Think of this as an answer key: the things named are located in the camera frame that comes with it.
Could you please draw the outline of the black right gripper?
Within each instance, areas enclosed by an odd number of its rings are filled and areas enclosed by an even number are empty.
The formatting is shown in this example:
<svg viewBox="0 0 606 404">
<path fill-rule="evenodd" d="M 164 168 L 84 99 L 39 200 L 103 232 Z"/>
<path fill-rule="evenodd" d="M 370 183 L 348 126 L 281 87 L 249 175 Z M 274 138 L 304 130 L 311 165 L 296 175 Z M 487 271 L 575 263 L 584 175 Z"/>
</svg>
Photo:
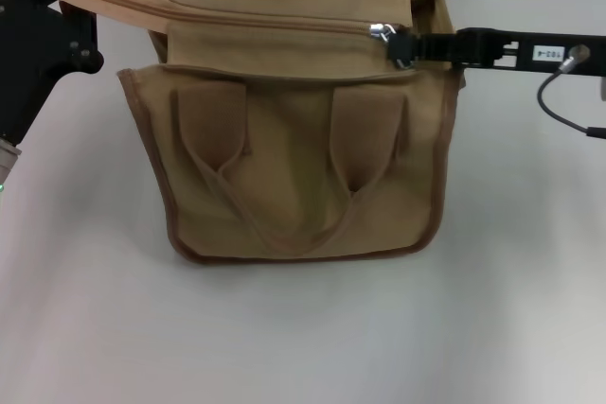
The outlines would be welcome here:
<svg viewBox="0 0 606 404">
<path fill-rule="evenodd" d="M 456 54 L 449 48 L 456 39 Z M 573 75 L 605 75 L 605 38 L 516 32 L 491 28 L 464 28 L 455 34 L 397 32 L 388 38 L 387 58 L 397 67 L 412 67 L 418 61 L 456 63 L 469 68 L 503 69 L 529 73 L 553 73 L 576 46 L 589 49 L 586 60 L 570 71 Z"/>
</svg>

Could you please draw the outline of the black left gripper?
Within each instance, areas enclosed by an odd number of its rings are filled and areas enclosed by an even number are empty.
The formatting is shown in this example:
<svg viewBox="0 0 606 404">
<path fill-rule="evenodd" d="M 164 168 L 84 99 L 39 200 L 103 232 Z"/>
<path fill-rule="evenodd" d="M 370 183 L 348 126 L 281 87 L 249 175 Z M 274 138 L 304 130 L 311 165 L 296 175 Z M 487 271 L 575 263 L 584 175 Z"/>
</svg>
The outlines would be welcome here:
<svg viewBox="0 0 606 404">
<path fill-rule="evenodd" d="M 104 64 L 97 15 L 63 1 L 59 6 L 61 13 L 29 2 L 1 2 L 1 138 L 12 145 L 23 141 L 61 77 L 93 75 Z"/>
</svg>

